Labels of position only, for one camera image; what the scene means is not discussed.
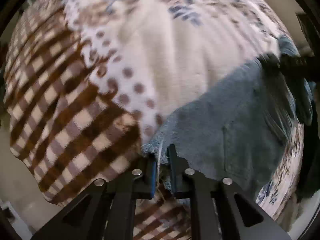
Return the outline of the floral and checked blanket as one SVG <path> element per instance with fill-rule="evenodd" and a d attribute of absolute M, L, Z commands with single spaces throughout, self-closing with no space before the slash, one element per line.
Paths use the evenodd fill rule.
<path fill-rule="evenodd" d="M 246 62 L 279 56 L 281 36 L 291 39 L 264 0 L 37 0 L 5 64 L 11 152 L 53 204 L 97 179 L 123 187 L 168 116 Z M 298 123 L 251 198 L 264 210 L 293 195 L 303 139 Z M 189 202 L 172 195 L 169 163 L 155 159 L 156 192 L 138 201 L 133 237 L 189 239 Z"/>

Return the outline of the light blue denim pants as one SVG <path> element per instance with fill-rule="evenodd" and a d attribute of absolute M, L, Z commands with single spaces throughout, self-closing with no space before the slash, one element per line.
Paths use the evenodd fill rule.
<path fill-rule="evenodd" d="M 298 74 L 290 38 L 279 56 L 264 54 L 237 67 L 199 99 L 174 111 L 142 147 L 162 164 L 167 148 L 206 177 L 228 177 L 255 199 L 276 171 L 298 123 L 312 122 L 312 92 Z"/>

